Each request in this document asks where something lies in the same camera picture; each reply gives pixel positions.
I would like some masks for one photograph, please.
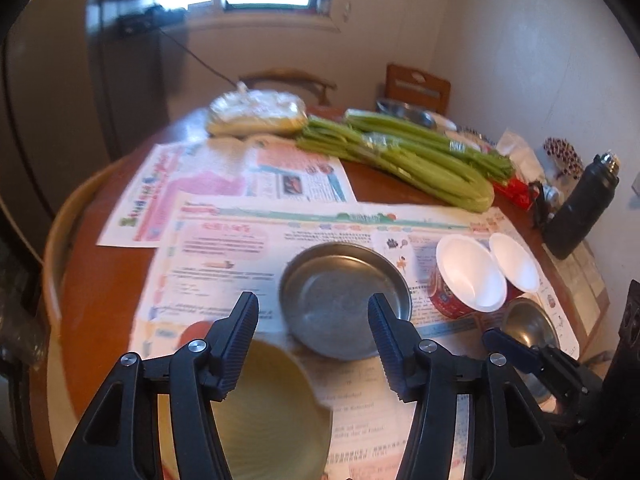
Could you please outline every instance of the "round wooden table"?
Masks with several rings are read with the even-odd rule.
[[[343,110],[312,108],[311,113],[338,118]],[[66,384],[78,417],[120,355],[127,351],[129,334],[154,249],[101,247],[96,241],[122,191],[151,147],[202,136],[204,110],[197,110],[147,139],[127,157],[86,209],[66,266],[62,298],[62,353]],[[362,164],[345,162],[356,198],[361,202],[441,205],[439,200]],[[532,229],[528,213],[501,196],[498,206],[516,226],[553,286],[571,326],[580,326],[571,296]],[[576,331],[578,342],[584,335]]]

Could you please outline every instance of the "black thermos bottle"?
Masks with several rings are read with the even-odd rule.
[[[618,158],[611,152],[596,155],[584,168],[574,191],[542,232],[553,256],[564,260],[584,240],[613,200],[619,169]]]

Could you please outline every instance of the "bottle cap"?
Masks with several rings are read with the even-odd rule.
[[[604,164],[611,173],[613,173],[613,175],[618,176],[618,171],[620,170],[620,159],[615,153],[609,150],[607,153],[600,155],[599,159],[600,162]]]

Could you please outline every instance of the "yellow bowl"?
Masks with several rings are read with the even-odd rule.
[[[234,480],[322,476],[332,412],[318,403],[305,373],[284,350],[253,340],[238,386],[211,406]],[[158,396],[158,429],[162,464],[177,480],[168,396]]]

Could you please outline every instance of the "metal screw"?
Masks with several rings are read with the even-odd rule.
[[[128,354],[124,354],[120,358],[120,364],[123,365],[123,366],[131,366],[137,360],[138,360],[138,356],[133,354],[132,352],[130,352]]]
[[[194,353],[202,352],[207,347],[206,341],[202,339],[194,339],[189,343],[189,350]]]
[[[418,348],[427,354],[431,354],[438,349],[438,343],[431,339],[423,339],[418,343]]]
[[[502,354],[491,354],[489,356],[489,361],[496,366],[504,366],[507,364],[507,358]]]

